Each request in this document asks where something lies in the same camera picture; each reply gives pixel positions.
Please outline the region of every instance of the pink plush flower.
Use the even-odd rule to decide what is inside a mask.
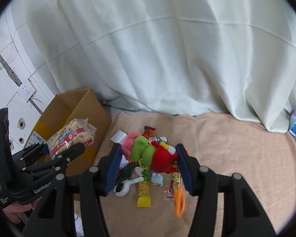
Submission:
[[[134,145],[135,138],[140,136],[139,133],[129,133],[122,143],[122,153],[125,155],[126,159],[129,160],[130,155],[132,155],[131,148]]]

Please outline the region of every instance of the cardboard box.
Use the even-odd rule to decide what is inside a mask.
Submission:
[[[112,122],[91,89],[74,90],[56,95],[37,121],[26,143],[33,135],[48,140],[71,120],[86,118],[88,123],[97,128],[95,141],[85,149],[82,155],[70,162],[66,171],[67,176],[81,174],[92,165]],[[48,160],[51,160],[49,155],[45,158],[45,161]]]

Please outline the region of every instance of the metal screw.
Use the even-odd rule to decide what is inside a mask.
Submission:
[[[233,177],[237,180],[240,180],[242,178],[242,175],[240,175],[239,173],[234,173]]]
[[[200,171],[203,172],[203,173],[207,173],[208,172],[208,167],[206,166],[200,166]]]
[[[91,173],[96,173],[98,170],[99,170],[99,168],[98,168],[97,166],[91,166],[91,167],[89,168],[89,171],[90,171]]]
[[[64,176],[64,174],[58,174],[58,175],[56,175],[56,179],[57,180],[63,180],[65,178],[65,176]]]

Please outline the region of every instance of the green plush toy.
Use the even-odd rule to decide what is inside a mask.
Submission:
[[[130,159],[132,161],[139,161],[142,159],[144,165],[150,166],[156,147],[149,144],[148,139],[141,135],[135,138],[131,151],[132,155],[130,156]]]

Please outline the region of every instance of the human hand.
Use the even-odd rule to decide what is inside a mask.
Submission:
[[[21,222],[21,219],[19,218],[17,213],[26,212],[36,208],[40,199],[41,198],[38,198],[37,200],[27,205],[21,205],[16,201],[2,209],[2,211],[11,222],[18,224]]]

